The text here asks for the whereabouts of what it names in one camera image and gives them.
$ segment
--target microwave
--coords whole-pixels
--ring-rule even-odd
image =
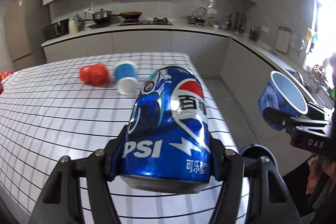
[[[69,19],[64,19],[45,27],[47,40],[69,33]]]

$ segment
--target metal screw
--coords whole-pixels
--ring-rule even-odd
[[[63,157],[61,157],[61,158],[59,159],[59,161],[60,161],[61,163],[65,163],[65,162],[67,162],[68,160],[70,160],[70,157],[69,157],[69,156],[63,156]]]
[[[232,157],[236,152],[233,151],[232,149],[226,149],[225,154],[226,156]]]
[[[104,149],[98,149],[94,152],[94,154],[98,157],[103,156],[105,154]]]
[[[269,162],[270,161],[269,157],[267,157],[267,156],[261,156],[260,159],[261,159],[261,162]]]

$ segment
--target white tablecloth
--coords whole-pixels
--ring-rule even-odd
[[[61,156],[69,155],[73,160],[86,157],[104,148],[128,123],[139,89],[132,95],[117,93],[113,65],[120,60],[137,64],[138,88],[163,65],[189,69],[203,87],[209,131],[226,147],[236,150],[216,103],[186,54],[114,54],[24,69],[4,84],[0,95],[0,196],[19,223],[27,223]],[[99,62],[107,65],[110,82],[102,87],[81,83],[79,68]],[[134,190],[119,177],[109,187],[122,223],[204,224],[215,207],[221,183],[212,177],[206,189],[187,195]],[[91,224],[85,179],[81,179],[81,195],[85,222]],[[244,179],[237,224],[245,222],[248,197],[249,184]]]

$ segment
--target blue soda can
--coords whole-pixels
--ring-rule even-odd
[[[210,179],[209,141],[201,84],[184,68],[163,67],[134,104],[120,176],[135,189],[197,193]]]

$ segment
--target red tomato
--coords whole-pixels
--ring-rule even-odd
[[[79,70],[79,78],[84,83],[91,82],[91,68],[92,66],[84,66]]]
[[[6,78],[6,74],[4,72],[0,73],[0,78],[1,81],[4,80],[4,78]]]
[[[91,83],[93,85],[103,85],[109,78],[109,71],[104,64],[95,64],[91,69]]]
[[[9,72],[6,73],[6,77],[8,77],[9,75],[12,75],[14,73],[14,71],[10,70]]]

